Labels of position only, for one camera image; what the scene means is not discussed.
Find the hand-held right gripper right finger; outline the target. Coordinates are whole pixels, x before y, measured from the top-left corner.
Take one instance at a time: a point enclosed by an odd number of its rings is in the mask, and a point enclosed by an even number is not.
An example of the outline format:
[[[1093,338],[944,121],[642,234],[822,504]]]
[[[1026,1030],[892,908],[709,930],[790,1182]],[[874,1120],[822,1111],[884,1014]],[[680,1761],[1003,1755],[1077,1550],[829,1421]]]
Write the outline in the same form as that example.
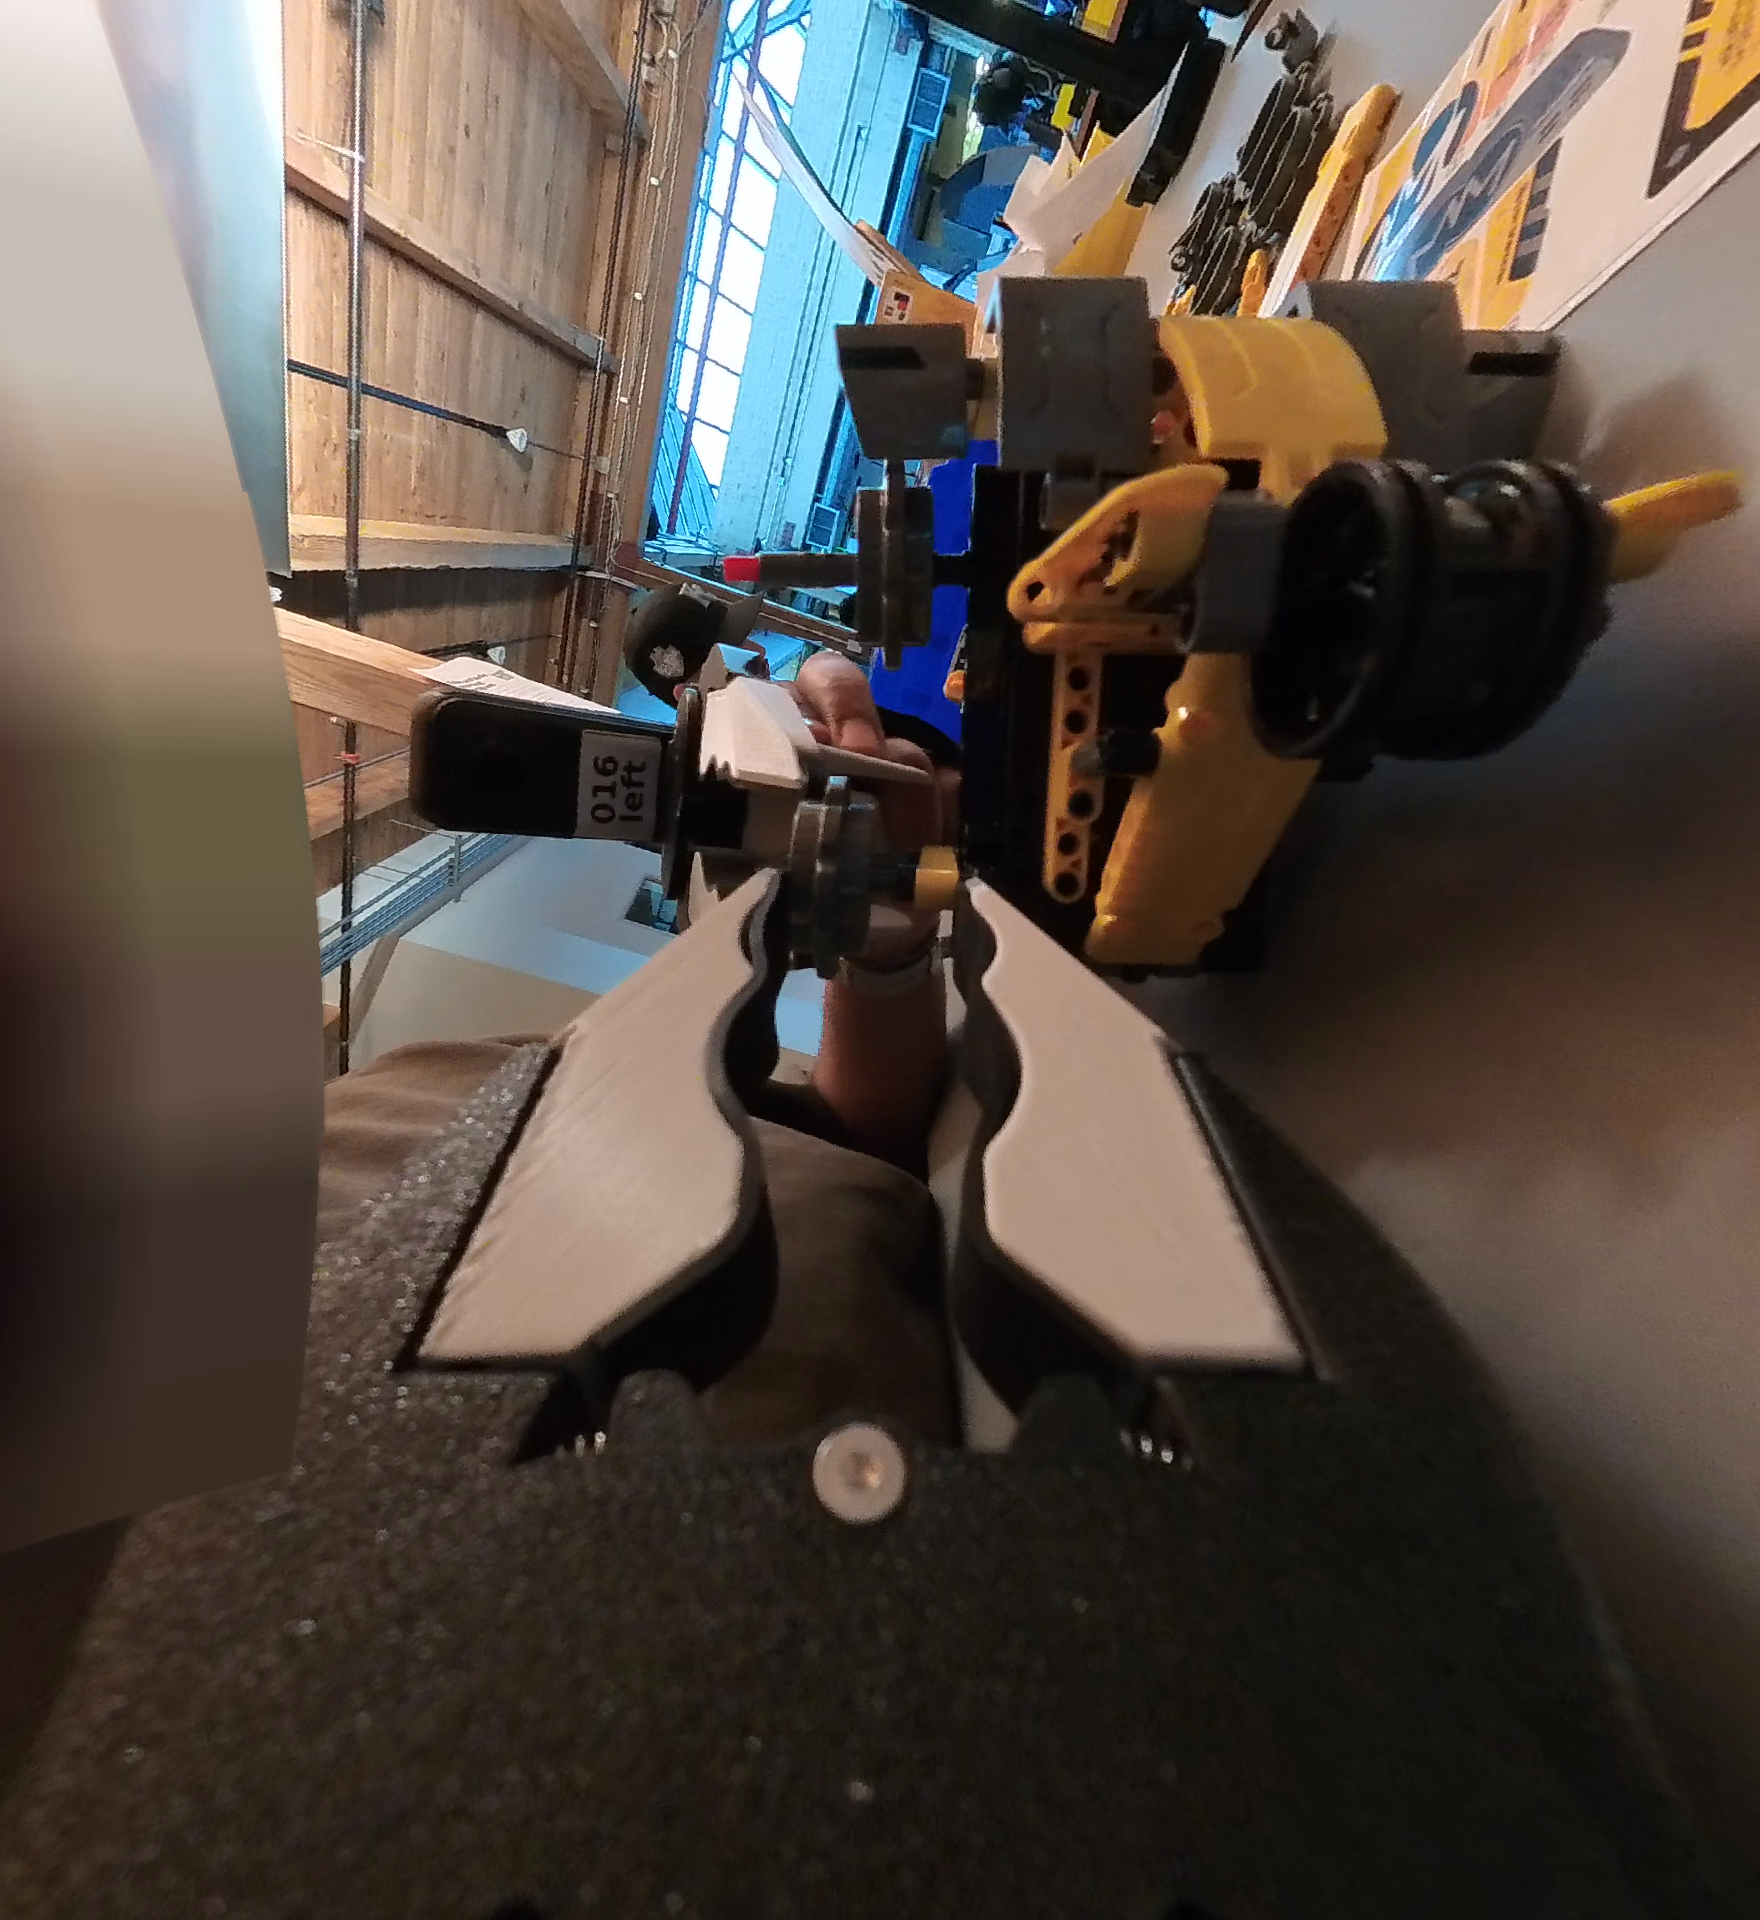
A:
[[[1093,1381],[1303,1378],[1307,1355],[1156,1024],[1009,898],[962,882],[952,1312],[999,1402]]]

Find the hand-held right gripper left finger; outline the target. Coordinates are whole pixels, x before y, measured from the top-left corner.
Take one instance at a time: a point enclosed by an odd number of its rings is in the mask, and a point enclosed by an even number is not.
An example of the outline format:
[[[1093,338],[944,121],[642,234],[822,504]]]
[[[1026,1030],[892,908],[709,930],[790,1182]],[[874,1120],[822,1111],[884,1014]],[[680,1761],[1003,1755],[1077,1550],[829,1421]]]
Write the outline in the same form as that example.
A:
[[[747,877],[563,1031],[422,1365],[724,1375],[747,1357],[777,1260],[724,1042],[777,985],[774,901],[772,871]]]

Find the grey toothed toy wheel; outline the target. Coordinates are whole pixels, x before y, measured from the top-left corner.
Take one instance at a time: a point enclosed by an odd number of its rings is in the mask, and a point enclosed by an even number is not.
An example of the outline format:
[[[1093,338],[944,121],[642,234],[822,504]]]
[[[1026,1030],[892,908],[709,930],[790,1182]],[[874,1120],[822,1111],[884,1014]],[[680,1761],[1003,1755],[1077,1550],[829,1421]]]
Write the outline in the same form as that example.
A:
[[[930,634],[936,587],[933,495],[889,462],[877,490],[854,498],[854,630],[884,668]]]
[[[822,980],[864,948],[870,874],[877,860],[877,804],[849,778],[797,804],[787,860],[787,944]]]

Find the yellow toy brick vehicle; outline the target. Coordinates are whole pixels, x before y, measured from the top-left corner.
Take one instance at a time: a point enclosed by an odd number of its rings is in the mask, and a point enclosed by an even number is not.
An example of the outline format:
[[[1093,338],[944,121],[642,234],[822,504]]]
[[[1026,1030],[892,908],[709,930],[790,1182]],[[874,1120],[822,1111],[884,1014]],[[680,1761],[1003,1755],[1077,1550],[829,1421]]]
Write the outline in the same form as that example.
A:
[[[933,495],[962,874],[1100,971],[1194,971],[1317,782],[1532,732],[1610,591],[1740,510],[1733,472],[1603,498],[1546,460],[1560,358],[1449,282],[1266,321],[1017,278],[977,324],[842,327],[860,452]]]

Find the person's left forearm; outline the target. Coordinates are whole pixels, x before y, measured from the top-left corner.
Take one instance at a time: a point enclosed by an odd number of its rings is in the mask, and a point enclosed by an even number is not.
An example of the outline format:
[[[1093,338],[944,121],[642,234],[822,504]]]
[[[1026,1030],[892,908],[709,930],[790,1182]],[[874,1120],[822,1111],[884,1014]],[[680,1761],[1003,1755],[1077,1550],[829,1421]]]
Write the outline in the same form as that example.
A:
[[[814,1092],[854,1152],[920,1181],[944,1087],[944,980],[913,977],[892,994],[867,985],[824,985]]]

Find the person's left hand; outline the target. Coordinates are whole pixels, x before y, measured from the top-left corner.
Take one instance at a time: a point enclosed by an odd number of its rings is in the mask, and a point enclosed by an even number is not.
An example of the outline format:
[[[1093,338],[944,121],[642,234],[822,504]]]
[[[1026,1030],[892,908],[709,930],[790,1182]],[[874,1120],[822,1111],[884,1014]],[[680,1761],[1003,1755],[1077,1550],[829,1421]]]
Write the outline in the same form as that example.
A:
[[[959,772],[939,765],[920,744],[884,732],[856,662],[839,654],[809,658],[790,697],[816,744],[917,772],[917,781],[880,781],[870,790],[889,852],[959,844]]]

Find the yellow tissue box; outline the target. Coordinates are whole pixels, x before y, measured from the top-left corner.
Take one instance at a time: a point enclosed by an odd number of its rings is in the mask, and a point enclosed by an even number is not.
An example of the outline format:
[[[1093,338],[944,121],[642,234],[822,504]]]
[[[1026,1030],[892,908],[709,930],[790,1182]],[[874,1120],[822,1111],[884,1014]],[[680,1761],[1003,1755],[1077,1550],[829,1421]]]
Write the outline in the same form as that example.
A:
[[[1114,278],[1129,267],[1144,220],[1144,204],[1129,195],[1192,67],[1194,57],[1183,55],[1124,131],[1096,135],[1089,158],[1077,160],[1063,142],[1052,160],[1026,160],[1003,211],[1013,242],[999,267],[979,275],[979,305],[1003,278]]]

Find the pile of black toy wheels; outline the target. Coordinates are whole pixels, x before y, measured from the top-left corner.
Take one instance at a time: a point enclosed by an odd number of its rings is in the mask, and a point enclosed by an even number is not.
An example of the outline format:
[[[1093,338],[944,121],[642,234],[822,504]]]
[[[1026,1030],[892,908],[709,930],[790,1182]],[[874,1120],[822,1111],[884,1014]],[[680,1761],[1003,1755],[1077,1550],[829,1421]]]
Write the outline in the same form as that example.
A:
[[[1280,60],[1252,131],[1227,175],[1202,187],[1197,205],[1167,248],[1176,278],[1170,312],[1227,318],[1246,300],[1246,272],[1272,272],[1296,228],[1336,130],[1324,82],[1324,47],[1313,24],[1290,10],[1262,24],[1262,47]]]

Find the yellow toy brick panel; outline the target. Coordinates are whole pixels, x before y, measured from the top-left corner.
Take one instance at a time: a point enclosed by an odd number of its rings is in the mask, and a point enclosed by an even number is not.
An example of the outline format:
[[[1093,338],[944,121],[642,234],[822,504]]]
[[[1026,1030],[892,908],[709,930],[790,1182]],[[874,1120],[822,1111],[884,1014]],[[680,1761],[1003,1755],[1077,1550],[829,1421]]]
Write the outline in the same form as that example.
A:
[[[1349,107],[1339,131],[1319,158],[1303,208],[1282,220],[1280,240],[1260,242],[1252,252],[1240,278],[1237,318],[1272,321],[1299,285],[1324,275],[1397,107],[1399,91],[1390,82],[1364,90]]]

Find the yellow and grey sticker sheet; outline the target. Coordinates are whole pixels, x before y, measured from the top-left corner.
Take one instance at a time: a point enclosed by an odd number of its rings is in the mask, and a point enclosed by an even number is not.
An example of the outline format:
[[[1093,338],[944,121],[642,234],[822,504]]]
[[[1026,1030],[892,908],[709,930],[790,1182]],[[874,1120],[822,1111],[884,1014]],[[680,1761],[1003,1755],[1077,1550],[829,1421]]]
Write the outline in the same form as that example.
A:
[[[1499,4],[1377,158],[1344,278],[1546,331],[1760,148],[1760,4]]]

